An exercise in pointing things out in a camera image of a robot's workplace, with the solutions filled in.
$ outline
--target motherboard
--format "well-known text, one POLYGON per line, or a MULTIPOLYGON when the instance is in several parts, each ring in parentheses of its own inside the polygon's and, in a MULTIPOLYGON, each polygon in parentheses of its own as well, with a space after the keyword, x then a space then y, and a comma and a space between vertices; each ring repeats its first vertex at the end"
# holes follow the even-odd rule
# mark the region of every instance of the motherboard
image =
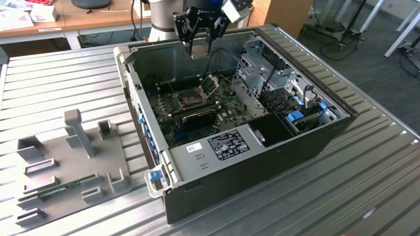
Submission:
POLYGON ((208 75, 190 86, 155 84, 150 103, 170 148, 238 127, 252 119, 236 97, 232 77, 208 75))

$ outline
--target barcode sticker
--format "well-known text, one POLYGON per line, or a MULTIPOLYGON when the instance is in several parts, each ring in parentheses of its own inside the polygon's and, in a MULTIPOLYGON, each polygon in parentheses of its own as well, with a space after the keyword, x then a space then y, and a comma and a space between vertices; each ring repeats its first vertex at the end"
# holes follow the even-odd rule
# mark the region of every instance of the barcode sticker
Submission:
POLYGON ((39 29, 39 32, 48 32, 48 31, 58 31, 58 30, 62 30, 62 28, 39 29))

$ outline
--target wall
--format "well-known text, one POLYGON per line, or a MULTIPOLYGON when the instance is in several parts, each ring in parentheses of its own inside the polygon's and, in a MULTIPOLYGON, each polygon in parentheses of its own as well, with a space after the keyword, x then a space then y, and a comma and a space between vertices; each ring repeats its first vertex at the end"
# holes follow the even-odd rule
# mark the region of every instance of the wall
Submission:
MULTIPOLYGON (((368 0, 367 3, 370 5, 376 5, 379 0, 368 0)), ((420 3, 415 0, 386 0, 382 4, 382 10, 388 12, 391 15, 399 17, 400 19, 406 19, 412 8, 420 3)))

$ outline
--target green circuit board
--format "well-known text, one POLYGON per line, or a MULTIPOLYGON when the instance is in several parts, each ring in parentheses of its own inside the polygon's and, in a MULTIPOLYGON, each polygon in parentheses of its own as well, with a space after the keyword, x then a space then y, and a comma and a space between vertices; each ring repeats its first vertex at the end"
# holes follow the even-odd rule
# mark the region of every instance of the green circuit board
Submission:
MULTIPOLYGON (((214 82, 211 80, 206 81, 203 84, 204 92, 210 94, 214 89, 214 82)), ((210 96, 206 104, 192 103, 192 107, 183 107, 180 103, 183 96, 191 96, 191 101, 195 101, 194 93, 195 88, 190 88, 172 93, 150 96, 152 110, 155 112, 170 148, 178 147, 179 145, 235 128, 247 120, 252 119, 252 116, 247 111, 247 107, 243 105, 239 98, 232 95, 230 81, 219 79, 219 88, 210 96), (187 115, 198 114, 206 110, 216 110, 216 119, 214 124, 188 132, 182 131, 182 119, 174 119, 170 114, 186 112, 183 114, 183 117, 186 117, 187 115)))

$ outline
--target aluminum slotted table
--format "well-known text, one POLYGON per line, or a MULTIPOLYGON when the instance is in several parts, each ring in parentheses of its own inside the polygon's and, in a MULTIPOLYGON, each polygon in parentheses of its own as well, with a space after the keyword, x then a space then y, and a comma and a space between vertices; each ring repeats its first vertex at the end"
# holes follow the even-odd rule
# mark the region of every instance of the aluminum slotted table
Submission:
POLYGON ((147 162, 120 87, 112 47, 12 58, 3 66, 0 229, 15 225, 23 160, 11 141, 66 135, 58 119, 79 108, 84 128, 119 125, 134 190, 24 235, 410 235, 420 232, 420 144, 414 131, 282 30, 276 42, 362 113, 322 154, 187 220, 168 225, 148 195, 147 162))

